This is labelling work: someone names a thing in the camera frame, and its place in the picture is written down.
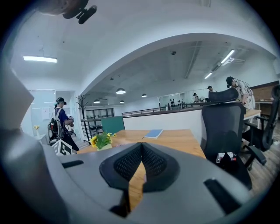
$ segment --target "black office chair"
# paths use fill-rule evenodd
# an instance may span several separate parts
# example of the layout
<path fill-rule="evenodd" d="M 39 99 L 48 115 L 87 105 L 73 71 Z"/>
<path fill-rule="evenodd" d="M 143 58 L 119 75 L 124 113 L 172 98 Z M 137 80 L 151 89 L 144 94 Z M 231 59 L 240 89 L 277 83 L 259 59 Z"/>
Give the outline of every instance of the black office chair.
<path fill-rule="evenodd" d="M 204 154 L 207 160 L 222 167 L 245 184 L 248 189 L 251 189 L 252 182 L 246 168 L 252 163 L 252 159 L 243 164 L 238 156 L 241 149 L 245 108 L 239 102 L 224 103 L 237 97 L 238 92 L 234 88 L 223 92 L 209 92 L 211 102 L 218 102 L 219 104 L 202 108 L 207 136 Z M 256 158 L 262 165 L 266 163 L 266 158 L 260 150 L 254 146 L 246 146 L 246 148 L 250 151 L 251 158 Z M 223 158 L 220 163 L 216 163 L 218 153 L 227 152 L 237 155 L 236 160 L 223 164 Z"/>
<path fill-rule="evenodd" d="M 245 122 L 245 124 L 250 127 L 250 130 L 246 131 L 242 135 L 242 137 L 249 142 L 249 145 L 255 145 L 261 151 L 270 149 L 270 146 L 273 143 L 272 137 L 274 128 L 277 123 L 276 117 L 280 100 L 280 85 L 276 85 L 273 87 L 271 95 L 273 97 L 273 102 L 269 118 L 259 116 L 256 117 L 257 119 L 260 119 L 262 128 L 258 129 L 257 125 Z"/>

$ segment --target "wooden floor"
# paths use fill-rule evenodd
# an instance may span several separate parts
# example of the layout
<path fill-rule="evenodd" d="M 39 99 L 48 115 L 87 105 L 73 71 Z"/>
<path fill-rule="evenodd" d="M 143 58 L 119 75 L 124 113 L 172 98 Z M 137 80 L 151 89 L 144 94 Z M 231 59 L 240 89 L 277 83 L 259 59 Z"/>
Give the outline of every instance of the wooden floor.
<path fill-rule="evenodd" d="M 273 138 L 280 142 L 280 121 L 278 120 L 274 129 Z M 266 157 L 266 164 L 262 166 L 256 159 L 253 161 L 252 170 L 249 175 L 252 180 L 252 195 L 258 195 L 262 191 L 268 189 L 274 182 L 280 170 L 280 144 L 270 147 L 266 152 L 263 152 Z M 248 155 L 241 157 L 242 160 L 247 160 Z"/>

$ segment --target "dark pants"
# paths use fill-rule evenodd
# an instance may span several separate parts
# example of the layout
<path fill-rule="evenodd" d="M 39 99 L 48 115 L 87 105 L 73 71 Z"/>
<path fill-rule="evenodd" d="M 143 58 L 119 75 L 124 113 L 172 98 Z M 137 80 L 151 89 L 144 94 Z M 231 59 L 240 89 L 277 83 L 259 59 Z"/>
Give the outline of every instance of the dark pants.
<path fill-rule="evenodd" d="M 64 133 L 64 136 L 62 138 L 62 141 L 65 141 L 67 144 L 69 144 L 70 146 L 72 146 L 72 149 L 79 151 L 78 146 L 76 145 L 76 143 L 73 141 L 71 135 L 68 132 Z"/>

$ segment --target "chair backrest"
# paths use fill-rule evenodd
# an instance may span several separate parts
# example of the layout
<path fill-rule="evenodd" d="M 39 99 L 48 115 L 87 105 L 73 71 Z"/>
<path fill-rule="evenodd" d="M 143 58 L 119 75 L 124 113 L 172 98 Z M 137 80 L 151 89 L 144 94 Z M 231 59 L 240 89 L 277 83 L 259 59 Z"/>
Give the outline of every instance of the chair backrest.
<path fill-rule="evenodd" d="M 264 133 L 262 136 L 262 149 L 268 150 L 272 144 L 272 137 L 275 125 L 277 123 L 276 117 L 279 108 L 279 100 L 280 100 L 280 85 L 276 85 L 272 88 L 271 95 L 273 97 L 272 107 L 269 115 L 268 123 L 264 129 Z"/>
<path fill-rule="evenodd" d="M 217 154 L 241 148 L 244 107 L 239 102 L 204 106 L 202 117 L 206 128 L 206 158 L 215 162 Z"/>

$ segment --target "woman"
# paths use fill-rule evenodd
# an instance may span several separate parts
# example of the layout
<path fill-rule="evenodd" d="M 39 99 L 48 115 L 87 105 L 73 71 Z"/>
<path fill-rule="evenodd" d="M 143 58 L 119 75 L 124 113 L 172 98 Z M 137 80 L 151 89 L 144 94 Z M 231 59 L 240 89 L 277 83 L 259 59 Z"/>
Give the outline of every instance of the woman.
<path fill-rule="evenodd" d="M 250 87 L 242 81 L 235 80 L 233 77 L 227 77 L 226 81 L 229 86 L 237 90 L 237 100 L 241 101 L 247 110 L 253 110 L 255 108 L 255 99 Z"/>

